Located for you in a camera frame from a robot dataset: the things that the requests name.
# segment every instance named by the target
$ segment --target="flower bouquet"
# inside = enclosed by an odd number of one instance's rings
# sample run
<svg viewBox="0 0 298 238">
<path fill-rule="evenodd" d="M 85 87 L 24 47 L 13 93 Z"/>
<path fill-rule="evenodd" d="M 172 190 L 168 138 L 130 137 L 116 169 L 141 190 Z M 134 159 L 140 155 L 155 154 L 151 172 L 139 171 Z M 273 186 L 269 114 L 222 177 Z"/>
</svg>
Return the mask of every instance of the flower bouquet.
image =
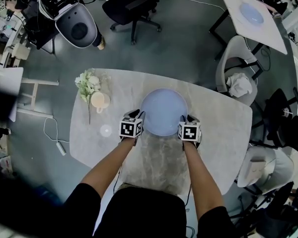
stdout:
<svg viewBox="0 0 298 238">
<path fill-rule="evenodd" d="M 80 97 L 87 103 L 88 106 L 88 121 L 90 124 L 90 97 L 95 91 L 100 90 L 100 80 L 94 76 L 95 69 L 89 69 L 81 73 L 79 77 L 75 79 L 75 84 L 79 89 Z"/>
</svg>

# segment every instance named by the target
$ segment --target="marble table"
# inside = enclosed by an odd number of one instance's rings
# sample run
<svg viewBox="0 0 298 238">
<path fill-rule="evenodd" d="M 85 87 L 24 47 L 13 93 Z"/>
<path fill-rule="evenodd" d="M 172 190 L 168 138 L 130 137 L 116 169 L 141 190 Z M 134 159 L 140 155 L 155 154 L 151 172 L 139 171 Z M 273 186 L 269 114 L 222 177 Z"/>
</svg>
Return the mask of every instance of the marble table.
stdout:
<svg viewBox="0 0 298 238">
<path fill-rule="evenodd" d="M 107 77 L 102 90 L 111 104 L 101 114 L 76 96 L 70 131 L 71 155 L 94 167 L 119 143 L 118 126 L 123 114 L 140 108 L 151 91 L 169 88 L 186 100 L 189 114 L 201 121 L 199 153 L 209 172 L 225 194 L 234 182 L 245 153 L 252 124 L 252 109 L 230 97 L 180 80 L 134 71 L 96 69 L 96 76 Z M 111 135 L 100 132 L 110 126 Z M 158 137 L 144 131 L 123 163 L 120 179 L 136 186 L 187 194 L 190 177 L 182 143 L 177 135 Z"/>
</svg>

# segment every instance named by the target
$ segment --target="green leaf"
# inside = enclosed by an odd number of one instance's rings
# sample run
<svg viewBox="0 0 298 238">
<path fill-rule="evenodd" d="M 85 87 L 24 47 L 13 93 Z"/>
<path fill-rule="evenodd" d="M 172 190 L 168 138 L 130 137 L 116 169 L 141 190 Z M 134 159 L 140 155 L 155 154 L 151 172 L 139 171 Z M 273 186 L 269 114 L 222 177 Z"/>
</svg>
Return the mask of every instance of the green leaf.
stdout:
<svg viewBox="0 0 298 238">
<path fill-rule="evenodd" d="M 81 99 L 82 99 L 83 101 L 87 102 L 87 98 L 86 98 L 85 95 L 81 94 L 80 97 L 81 97 Z"/>
</svg>

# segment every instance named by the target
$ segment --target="white robot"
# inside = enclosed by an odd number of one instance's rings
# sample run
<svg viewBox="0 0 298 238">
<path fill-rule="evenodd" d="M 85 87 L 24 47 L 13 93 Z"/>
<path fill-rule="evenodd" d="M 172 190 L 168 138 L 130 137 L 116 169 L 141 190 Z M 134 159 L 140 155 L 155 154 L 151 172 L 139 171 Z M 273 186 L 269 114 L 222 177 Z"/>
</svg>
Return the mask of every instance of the white robot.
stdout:
<svg viewBox="0 0 298 238">
<path fill-rule="evenodd" d="M 38 0 L 39 11 L 55 21 L 57 30 L 77 48 L 90 46 L 97 37 L 95 21 L 80 0 Z"/>
</svg>

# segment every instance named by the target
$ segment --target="power strip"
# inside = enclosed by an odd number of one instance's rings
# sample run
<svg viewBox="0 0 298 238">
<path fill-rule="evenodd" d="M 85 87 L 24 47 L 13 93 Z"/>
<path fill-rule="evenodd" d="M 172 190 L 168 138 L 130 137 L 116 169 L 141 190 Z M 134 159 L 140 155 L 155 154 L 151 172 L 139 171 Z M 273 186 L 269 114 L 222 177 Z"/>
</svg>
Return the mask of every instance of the power strip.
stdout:
<svg viewBox="0 0 298 238">
<path fill-rule="evenodd" d="M 61 145 L 59 142 L 56 143 L 56 146 L 58 147 L 60 153 L 61 153 L 63 156 L 66 155 L 66 152 L 65 152 L 64 148 L 62 147 L 62 145 Z"/>
</svg>

